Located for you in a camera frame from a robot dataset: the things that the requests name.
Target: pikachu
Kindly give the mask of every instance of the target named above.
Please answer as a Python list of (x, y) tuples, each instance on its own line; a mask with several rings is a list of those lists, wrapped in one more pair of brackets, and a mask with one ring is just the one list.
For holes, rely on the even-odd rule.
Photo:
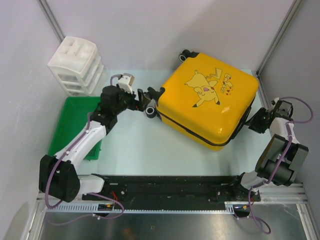
[(219, 97), (214, 88), (218, 81), (208, 81), (208, 78), (209, 76), (205, 77), (203, 74), (198, 73), (198, 71), (195, 70), (194, 76), (185, 83), (189, 87), (193, 88), (200, 98), (200, 100), (197, 101), (192, 107), (197, 108), (203, 104), (204, 101), (212, 100), (214, 100), (215, 104), (220, 105)]

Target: red wire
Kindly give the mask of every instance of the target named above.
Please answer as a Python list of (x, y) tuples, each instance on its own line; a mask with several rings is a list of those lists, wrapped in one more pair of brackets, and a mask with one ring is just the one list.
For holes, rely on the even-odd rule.
[(113, 199), (116, 200), (116, 201), (118, 201), (118, 198), (117, 198), (117, 195), (115, 194), (115, 192), (112, 191), (111, 194), (113, 195)]

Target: white plastic drawer unit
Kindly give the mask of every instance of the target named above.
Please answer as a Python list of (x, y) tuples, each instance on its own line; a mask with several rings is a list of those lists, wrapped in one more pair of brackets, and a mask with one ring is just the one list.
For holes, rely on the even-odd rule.
[(48, 66), (69, 96), (93, 96), (103, 81), (97, 46), (82, 38), (66, 36)]

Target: cartoon character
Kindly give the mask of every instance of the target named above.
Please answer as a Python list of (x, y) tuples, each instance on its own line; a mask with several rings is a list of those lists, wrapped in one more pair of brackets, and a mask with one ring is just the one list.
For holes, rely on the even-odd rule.
[(205, 77), (201, 73), (195, 70), (194, 76), (191, 80), (187, 81), (185, 84), (193, 88), (193, 90), (198, 94), (200, 100), (193, 105), (194, 108), (199, 107), (204, 101), (214, 100), (215, 104), (220, 105), (218, 95), (215, 91), (214, 86), (218, 83), (216, 80), (208, 81), (210, 76)]
[(224, 79), (222, 80), (222, 88), (220, 89), (220, 91), (222, 93), (226, 92), (226, 95), (230, 95), (231, 92), (233, 90), (233, 84), (230, 82), (231, 76), (228, 74), (225, 74)]

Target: suitcase wheel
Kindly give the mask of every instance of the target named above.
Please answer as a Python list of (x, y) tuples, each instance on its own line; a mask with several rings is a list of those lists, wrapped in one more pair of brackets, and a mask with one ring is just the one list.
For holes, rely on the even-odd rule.
[(184, 62), (187, 58), (195, 58), (196, 56), (198, 56), (198, 52), (191, 52), (187, 49), (183, 50), (182, 53), (179, 55), (179, 60), (181, 62)]
[(186, 59), (187, 59), (187, 55), (185, 55), (184, 53), (181, 53), (181, 54), (179, 55), (179, 60), (180, 60), (181, 62), (184, 62)]
[(148, 118), (153, 119), (157, 115), (157, 112), (153, 106), (148, 106), (145, 109), (145, 114)]

